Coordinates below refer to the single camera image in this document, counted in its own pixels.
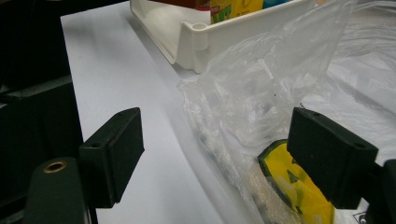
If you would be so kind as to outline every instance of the white table surface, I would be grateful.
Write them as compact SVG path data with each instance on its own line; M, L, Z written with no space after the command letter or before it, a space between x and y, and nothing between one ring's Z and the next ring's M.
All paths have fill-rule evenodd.
M115 113L142 111L146 151L121 202L98 210L99 223L248 223L205 166L185 117L177 83L194 73L166 61L129 2L64 16L62 25L84 140Z

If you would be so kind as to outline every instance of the clear plastic bag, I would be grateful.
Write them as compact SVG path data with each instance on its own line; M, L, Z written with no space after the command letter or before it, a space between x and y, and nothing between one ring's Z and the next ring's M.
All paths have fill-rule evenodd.
M271 196L256 157L269 142L287 137L292 108L324 76L354 4L330 0L227 49L200 76L179 84L203 149L256 223L301 222Z

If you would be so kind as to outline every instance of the white plastic container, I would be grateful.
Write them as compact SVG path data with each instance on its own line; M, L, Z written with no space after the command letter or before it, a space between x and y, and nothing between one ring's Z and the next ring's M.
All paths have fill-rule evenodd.
M210 12L147 0L131 0L131 10L169 63L200 74L214 56L248 37L305 13L316 0L293 0L210 25Z

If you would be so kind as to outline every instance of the black metal mount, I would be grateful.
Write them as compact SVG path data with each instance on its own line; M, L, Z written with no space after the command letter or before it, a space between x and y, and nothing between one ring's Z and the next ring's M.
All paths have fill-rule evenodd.
M119 203L144 152L139 108L121 111L79 148L32 176L23 223L97 223L95 208Z
M369 204L367 223L396 223L396 160L375 163L378 148L327 117L294 108L288 152L338 209Z

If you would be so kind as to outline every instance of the plastic wrap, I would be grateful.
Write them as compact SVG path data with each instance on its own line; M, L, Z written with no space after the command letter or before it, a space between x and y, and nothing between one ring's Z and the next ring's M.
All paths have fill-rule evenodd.
M287 137L294 106L317 110L373 143L379 164L396 158L395 2L359 1L348 22L354 4L331 0L251 37L179 85L203 149L256 223L301 222L256 160L270 142ZM358 210L338 210L334 223L359 223L366 207L362 201Z
M256 223L301 221L268 190L256 157L265 144L287 136L292 108L325 74L354 3L332 0L253 36L179 84L203 149L239 191Z

